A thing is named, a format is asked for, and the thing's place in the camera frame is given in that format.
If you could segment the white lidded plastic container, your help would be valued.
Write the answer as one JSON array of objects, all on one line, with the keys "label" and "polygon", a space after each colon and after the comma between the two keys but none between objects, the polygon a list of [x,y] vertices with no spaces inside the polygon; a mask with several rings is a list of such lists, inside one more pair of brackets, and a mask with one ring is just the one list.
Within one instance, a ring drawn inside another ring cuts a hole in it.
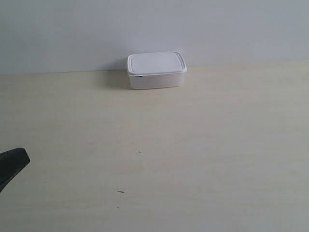
[{"label": "white lidded plastic container", "polygon": [[126,70],[133,89],[156,89],[182,85],[187,66],[178,52],[153,52],[128,56]]}]

